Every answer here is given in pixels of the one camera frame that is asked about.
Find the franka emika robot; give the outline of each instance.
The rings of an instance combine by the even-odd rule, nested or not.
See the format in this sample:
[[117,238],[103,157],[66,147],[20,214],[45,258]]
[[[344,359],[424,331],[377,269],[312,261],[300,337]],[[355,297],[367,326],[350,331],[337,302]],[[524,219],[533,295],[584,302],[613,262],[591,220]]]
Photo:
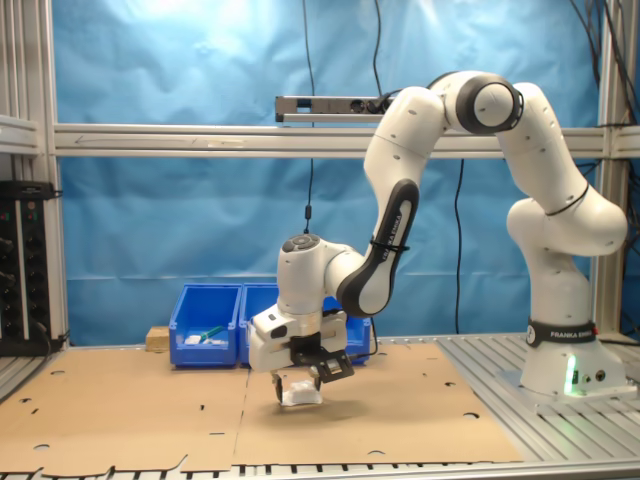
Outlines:
[[[620,359],[597,338],[589,283],[573,262],[573,255],[608,255],[620,248],[625,215],[577,169],[539,87],[476,71],[445,74],[428,88],[405,88],[384,114],[364,160],[378,202],[364,256],[312,234],[284,243],[277,304],[256,315],[250,327],[251,367],[271,372],[280,400],[277,371],[284,367],[308,367],[318,389],[353,375],[345,353],[347,314],[370,317],[389,302],[422,173],[448,129],[495,134],[516,185],[530,197],[513,205],[507,217],[531,277],[522,386],[567,401],[633,389]],[[327,296],[343,310],[324,312]]]

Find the metal table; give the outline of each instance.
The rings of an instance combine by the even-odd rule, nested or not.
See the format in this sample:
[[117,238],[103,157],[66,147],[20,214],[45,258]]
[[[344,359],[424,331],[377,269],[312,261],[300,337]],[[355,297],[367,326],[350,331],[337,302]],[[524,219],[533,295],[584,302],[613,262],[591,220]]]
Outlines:
[[[640,400],[603,401],[557,407],[536,415],[515,400],[498,378],[502,371],[520,369],[526,344],[521,334],[383,337],[381,344],[436,343],[465,377],[476,395],[504,428],[522,463],[375,464],[375,465],[259,465],[234,466],[228,472],[183,474],[168,472],[110,472],[95,480],[209,480],[212,478],[640,478]],[[630,371],[640,371],[640,348],[609,346]],[[38,358],[0,359],[0,398],[38,366]],[[0,480],[38,480],[34,472],[3,475]]]

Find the cardboard sheet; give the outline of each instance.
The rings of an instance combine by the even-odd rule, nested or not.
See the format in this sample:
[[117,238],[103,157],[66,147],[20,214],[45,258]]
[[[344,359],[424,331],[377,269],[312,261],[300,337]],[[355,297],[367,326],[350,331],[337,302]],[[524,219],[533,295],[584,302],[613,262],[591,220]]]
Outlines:
[[0,472],[227,470],[247,370],[180,371],[168,353],[72,350],[0,405]]
[[[285,389],[306,376],[283,373]],[[322,405],[280,407],[270,376],[250,374],[233,463],[521,460],[435,345],[381,347],[353,377],[323,385],[322,394]]]

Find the blue plastic bin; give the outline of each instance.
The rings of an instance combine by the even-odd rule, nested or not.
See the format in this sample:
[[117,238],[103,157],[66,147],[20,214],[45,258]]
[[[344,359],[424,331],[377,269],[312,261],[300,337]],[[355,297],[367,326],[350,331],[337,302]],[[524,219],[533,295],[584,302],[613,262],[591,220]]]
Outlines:
[[[242,285],[185,285],[169,322],[171,363],[176,367],[235,366],[241,295]],[[211,337],[215,344],[184,343],[190,335],[200,335],[217,326],[224,329]]]
[[[249,365],[249,328],[254,315],[266,310],[278,301],[278,285],[275,283],[245,283],[242,287],[242,303],[238,322],[238,356],[240,363]],[[324,309],[341,308],[333,297],[324,301]],[[347,353],[355,355],[370,352],[371,319],[347,317]],[[363,364],[369,357],[354,360]]]

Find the blue curtain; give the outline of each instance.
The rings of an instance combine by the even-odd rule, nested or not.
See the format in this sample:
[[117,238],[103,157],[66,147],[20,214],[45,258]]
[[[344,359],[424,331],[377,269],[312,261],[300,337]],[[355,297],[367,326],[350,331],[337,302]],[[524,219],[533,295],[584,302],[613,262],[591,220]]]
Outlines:
[[[563,126],[595,125],[586,36],[569,2],[381,0],[382,89],[463,69],[538,84]],[[61,122],[274,125],[311,93],[296,0],[54,0]],[[377,95],[373,0],[309,0],[317,95]],[[72,340],[141,342],[185,282],[274,282],[304,227],[307,159],[65,158]],[[453,331],[459,161],[433,160],[382,335]],[[460,196],[463,332],[523,331],[529,279],[505,221],[522,198],[501,159],[469,160]],[[311,229],[364,251],[376,218],[362,161],[316,160]]]

